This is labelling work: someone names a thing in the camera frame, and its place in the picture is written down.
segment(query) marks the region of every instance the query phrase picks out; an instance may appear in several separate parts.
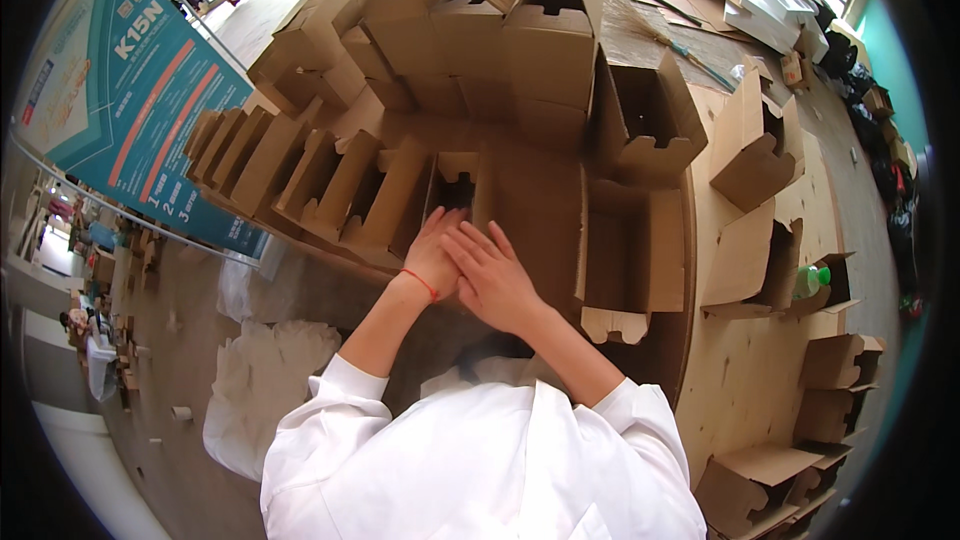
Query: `white plastic bag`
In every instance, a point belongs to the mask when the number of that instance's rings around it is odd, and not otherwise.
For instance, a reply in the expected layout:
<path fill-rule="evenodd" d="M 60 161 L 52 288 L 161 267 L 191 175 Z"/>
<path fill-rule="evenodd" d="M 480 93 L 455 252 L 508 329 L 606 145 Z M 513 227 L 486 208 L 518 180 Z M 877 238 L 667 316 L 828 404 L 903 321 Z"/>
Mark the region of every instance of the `white plastic bag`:
<path fill-rule="evenodd" d="M 326 323 L 287 321 L 272 329 L 244 321 L 217 349 L 217 378 L 203 420 L 203 448 L 223 467 L 255 482 L 284 415 L 309 396 L 307 378 L 340 348 Z"/>
<path fill-rule="evenodd" d="M 250 308 L 250 274 L 253 269 L 242 262 L 223 259 L 217 292 L 217 312 L 237 323 L 243 323 L 254 312 Z"/>

